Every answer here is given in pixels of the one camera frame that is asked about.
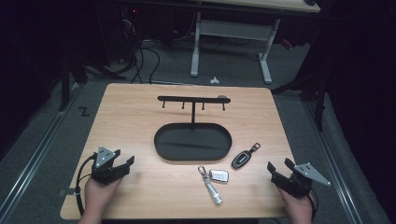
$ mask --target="key ring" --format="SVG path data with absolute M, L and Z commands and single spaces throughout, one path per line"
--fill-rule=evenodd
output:
M 205 180 L 205 179 L 208 179 L 208 177 L 207 177 L 207 172 L 206 172 L 206 169 L 205 169 L 205 167 L 204 166 L 198 166 L 198 171 L 199 171 L 199 173 L 201 174 L 201 176 L 202 176 L 202 178 Z

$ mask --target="black key holder stand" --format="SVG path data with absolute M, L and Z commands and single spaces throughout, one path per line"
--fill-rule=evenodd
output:
M 192 103 L 191 123 L 169 123 L 163 125 L 154 136 L 157 153 L 169 161 L 217 161 L 230 151 L 232 138 L 223 126 L 217 123 L 195 122 L 196 104 L 225 104 L 231 102 L 226 96 L 217 98 L 158 96 L 159 101 L 181 102 L 182 109 L 186 103 Z

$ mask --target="human hand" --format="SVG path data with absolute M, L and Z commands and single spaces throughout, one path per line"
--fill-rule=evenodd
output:
M 85 184 L 85 210 L 78 224 L 102 222 L 102 215 L 110 204 L 121 180 L 122 178 L 109 185 L 103 185 L 91 177 L 88 179 Z
M 312 223 L 312 205 L 307 197 L 294 198 L 285 190 L 276 186 L 283 201 L 285 202 L 286 212 L 290 216 L 292 224 L 311 224 Z

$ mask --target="wooden table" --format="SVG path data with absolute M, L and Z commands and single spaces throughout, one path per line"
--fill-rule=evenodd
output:
M 159 95 L 218 97 L 225 95 L 225 105 L 197 105 L 195 122 L 213 122 L 225 127 L 233 144 L 228 155 L 219 161 L 166 161 L 154 146 L 154 135 L 164 124 L 191 121 L 191 104 L 157 100 Z M 249 150 L 256 142 L 262 147 L 240 170 L 231 167 L 233 158 Z M 135 155 L 131 173 L 125 176 L 104 218 L 234 218 L 283 217 L 286 215 L 271 174 L 270 161 L 283 175 L 290 170 L 285 158 L 293 157 L 271 92 L 265 88 L 234 88 L 204 86 L 168 86 L 141 84 L 110 84 L 106 88 L 79 166 L 104 146 L 121 150 L 114 166 Z M 88 163 L 83 174 L 91 172 Z M 227 184 L 213 183 L 223 199 L 216 205 L 204 185 L 198 166 L 226 170 Z M 75 196 L 64 200 L 61 216 L 79 219 Z

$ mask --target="car key fob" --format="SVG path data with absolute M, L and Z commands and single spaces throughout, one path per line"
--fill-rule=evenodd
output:
M 256 143 L 256 144 L 253 145 L 253 147 L 252 147 L 249 151 L 245 150 L 245 151 L 239 153 L 239 155 L 237 155 L 237 156 L 235 157 L 235 159 L 233 159 L 233 162 L 231 163 L 231 166 L 232 166 L 234 169 L 239 169 L 239 168 L 241 168 L 242 166 L 244 166 L 244 165 L 245 165 L 246 163 L 248 163 L 248 161 L 250 160 L 250 158 L 251 158 L 251 153 L 253 153 L 253 152 L 256 151 L 257 149 L 259 149 L 260 146 L 261 146 L 261 145 L 260 145 L 259 143 Z

